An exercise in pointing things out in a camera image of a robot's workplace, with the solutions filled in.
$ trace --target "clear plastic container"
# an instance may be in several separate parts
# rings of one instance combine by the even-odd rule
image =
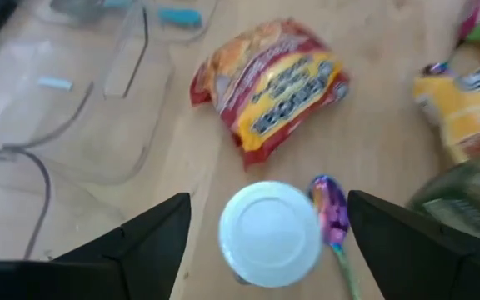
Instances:
[[[79,180],[142,166],[172,72],[136,0],[22,0],[0,29],[0,148]]]
[[[0,259],[55,258],[123,222],[33,154],[0,151]]]

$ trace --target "instant noodle package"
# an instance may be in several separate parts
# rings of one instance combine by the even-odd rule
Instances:
[[[331,50],[292,19],[265,22],[207,59],[192,80],[192,105],[212,103],[244,165],[261,163],[308,115],[348,92]]]

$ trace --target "yellow snack bag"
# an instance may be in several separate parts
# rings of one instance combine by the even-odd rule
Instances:
[[[464,76],[448,70],[415,80],[414,97],[455,163],[480,156],[480,68]]]

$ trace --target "wooden table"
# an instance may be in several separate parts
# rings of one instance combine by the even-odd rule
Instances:
[[[126,218],[174,193],[192,194],[192,225],[171,299],[348,299],[329,249],[315,270],[291,287],[236,283],[218,249],[220,213],[249,183],[272,179],[305,188],[319,173],[333,175],[347,190],[403,205],[438,172],[440,160],[438,138],[413,102],[413,77],[427,63],[448,57],[463,2],[219,0],[204,37],[170,47],[175,71],[141,172],[121,185],[86,186]],[[245,172],[213,107],[191,107],[188,86],[198,64],[228,39],[287,16],[332,46],[351,75],[351,92],[304,122],[267,163]],[[382,299],[352,233],[346,247],[363,298]]]

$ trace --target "white jar lid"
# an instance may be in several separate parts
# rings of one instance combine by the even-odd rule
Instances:
[[[301,280],[322,249],[313,205],[282,182],[258,182],[237,192],[222,213],[218,239],[232,270],[266,288]]]

